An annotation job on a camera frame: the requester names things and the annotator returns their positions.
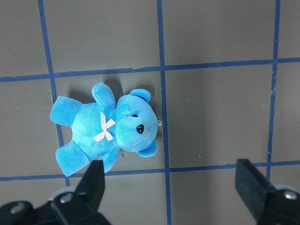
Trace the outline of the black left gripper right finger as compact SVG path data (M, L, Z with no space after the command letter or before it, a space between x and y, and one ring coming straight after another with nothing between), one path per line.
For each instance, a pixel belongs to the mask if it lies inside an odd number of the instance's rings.
M237 159L235 189L257 225L298 225L300 192L274 185L248 159Z

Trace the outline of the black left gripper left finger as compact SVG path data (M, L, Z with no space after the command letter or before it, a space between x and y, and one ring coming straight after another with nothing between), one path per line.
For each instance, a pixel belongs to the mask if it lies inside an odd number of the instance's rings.
M1 206L2 225L108 225L98 212L105 191L104 166L91 162L73 190L59 191L44 205L34 208L28 201L14 201Z

